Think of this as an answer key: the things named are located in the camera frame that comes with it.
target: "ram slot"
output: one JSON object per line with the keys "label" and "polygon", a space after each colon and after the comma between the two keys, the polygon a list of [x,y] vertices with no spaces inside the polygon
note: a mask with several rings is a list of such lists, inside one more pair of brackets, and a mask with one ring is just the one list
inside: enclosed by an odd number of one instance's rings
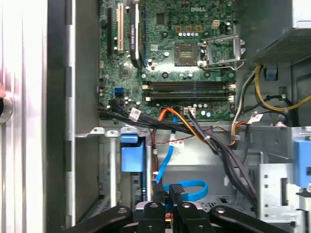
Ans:
{"label": "ram slot", "polygon": [[124,53],[124,4],[118,4],[118,52]]}
{"label": "ram slot", "polygon": [[107,9],[107,54],[113,57],[113,9]]}
{"label": "ram slot", "polygon": [[149,86],[153,91],[209,91],[209,90],[226,90],[228,85],[223,82],[169,82],[169,83],[151,83]]}
{"label": "ram slot", "polygon": [[151,93],[146,101],[159,100],[205,100],[205,101],[228,101],[229,93]]}

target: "white label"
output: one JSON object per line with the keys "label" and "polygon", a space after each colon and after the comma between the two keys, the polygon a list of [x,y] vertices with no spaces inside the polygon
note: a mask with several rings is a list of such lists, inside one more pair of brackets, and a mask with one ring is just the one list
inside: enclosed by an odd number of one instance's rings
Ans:
{"label": "white label", "polygon": [[137,121],[139,116],[141,114],[141,111],[136,109],[136,108],[132,108],[130,116],[128,117],[130,120],[132,121]]}
{"label": "white label", "polygon": [[171,133],[170,141],[173,142],[170,142],[169,145],[180,149],[184,148],[185,146],[184,141],[174,141],[174,140],[176,140],[175,134]]}
{"label": "white label", "polygon": [[258,122],[261,120],[263,114],[258,114],[252,118],[249,119],[248,123],[247,124],[252,124],[253,122]]}
{"label": "white label", "polygon": [[185,144],[184,144],[184,141],[174,141],[174,142],[170,142],[170,146],[183,149],[185,147]]}

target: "cable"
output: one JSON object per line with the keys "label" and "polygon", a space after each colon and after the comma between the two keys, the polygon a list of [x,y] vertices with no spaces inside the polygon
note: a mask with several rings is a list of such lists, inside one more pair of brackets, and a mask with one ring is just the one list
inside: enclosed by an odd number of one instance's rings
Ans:
{"label": "cable", "polygon": [[[191,122],[195,124],[196,119],[192,114],[188,114]],[[222,156],[222,161],[224,164],[225,172],[230,180],[230,182],[236,187],[236,189],[242,193],[243,196],[245,196],[252,206],[256,209],[257,208],[257,201],[256,201],[256,193],[255,189],[250,181],[250,177],[248,173],[246,172],[245,167],[239,160],[239,158],[236,156],[236,154],[233,153],[233,151],[226,146],[224,143],[222,143],[215,135],[212,133],[206,132],[208,136],[210,136],[211,140],[214,142],[214,144],[218,147],[220,150],[219,153]],[[235,172],[235,169],[233,167],[233,164],[235,163],[238,169],[241,171],[241,174],[244,176],[248,187],[245,187],[239,177],[239,175]]]}
{"label": "cable", "polygon": [[236,112],[236,114],[234,116],[234,119],[233,119],[233,122],[232,122],[232,126],[231,126],[231,134],[232,134],[232,132],[234,130],[234,126],[236,124],[236,121],[238,120],[238,118],[240,117],[240,115],[242,113],[242,109],[243,109],[243,106],[244,106],[244,96],[245,96],[246,90],[248,89],[249,85],[255,79],[255,72],[256,72],[256,69],[253,70],[253,72],[251,73],[249,78],[246,80],[246,82],[242,86],[241,93],[240,93],[238,110],[237,110],[237,112]]}
{"label": "cable", "polygon": [[[177,116],[173,116],[173,122],[177,123],[178,122],[178,118]],[[162,179],[163,173],[167,167],[167,164],[169,163],[169,161],[171,160],[171,157],[173,155],[173,151],[174,151],[174,147],[173,146],[169,146],[169,151],[165,157],[165,159],[163,160],[160,169],[159,169],[159,173],[155,176],[155,181],[157,183],[159,183]]]}
{"label": "cable", "polygon": [[261,72],[262,66],[257,66],[256,68],[256,74],[255,74],[255,87],[256,87],[256,93],[259,97],[259,100],[262,102],[262,104],[264,106],[266,106],[267,108],[274,110],[274,111],[279,111],[279,112],[284,112],[284,111],[289,111],[295,108],[298,108],[299,106],[305,104],[306,102],[308,102],[309,100],[311,100],[311,95],[309,95],[308,97],[306,97],[305,99],[303,99],[301,102],[294,104],[291,107],[286,107],[286,108],[278,108],[278,107],[274,107],[272,105],[269,105],[268,103],[266,103],[264,101],[264,99],[262,98],[261,92],[260,92],[260,85],[259,85],[259,77],[260,77],[260,72]]}

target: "expansion card slot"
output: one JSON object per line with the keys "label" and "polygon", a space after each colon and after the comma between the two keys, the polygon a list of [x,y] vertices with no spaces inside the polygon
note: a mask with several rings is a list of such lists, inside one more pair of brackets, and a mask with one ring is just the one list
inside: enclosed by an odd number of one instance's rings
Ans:
{"label": "expansion card slot", "polygon": [[118,4],[118,52],[124,53],[124,4]]}
{"label": "expansion card slot", "polygon": [[228,101],[232,93],[150,93],[146,101],[159,100],[205,100]]}
{"label": "expansion card slot", "polygon": [[113,9],[107,9],[107,54],[113,57]]}
{"label": "expansion card slot", "polygon": [[130,56],[135,68],[142,68],[142,59],[139,51],[140,33],[139,33],[139,1],[132,1],[130,9]]}

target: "blue sata port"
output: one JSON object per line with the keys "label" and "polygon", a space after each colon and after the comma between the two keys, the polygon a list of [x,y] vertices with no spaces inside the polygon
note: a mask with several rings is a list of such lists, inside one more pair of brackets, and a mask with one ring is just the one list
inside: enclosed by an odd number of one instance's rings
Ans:
{"label": "blue sata port", "polygon": [[115,96],[123,97],[124,96],[124,87],[115,87]]}

